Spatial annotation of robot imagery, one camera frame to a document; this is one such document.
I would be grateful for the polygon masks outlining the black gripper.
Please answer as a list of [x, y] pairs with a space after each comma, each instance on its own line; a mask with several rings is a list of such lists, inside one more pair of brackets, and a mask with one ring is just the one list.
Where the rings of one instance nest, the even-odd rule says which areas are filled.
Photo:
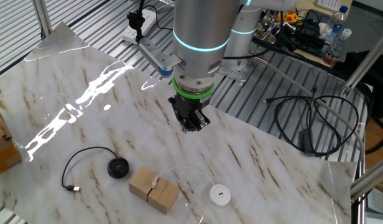
[[210, 120], [202, 112], [203, 108], [209, 105], [210, 96], [202, 99], [190, 99], [177, 93], [170, 97], [168, 102], [172, 105], [184, 133], [200, 131], [210, 124]]

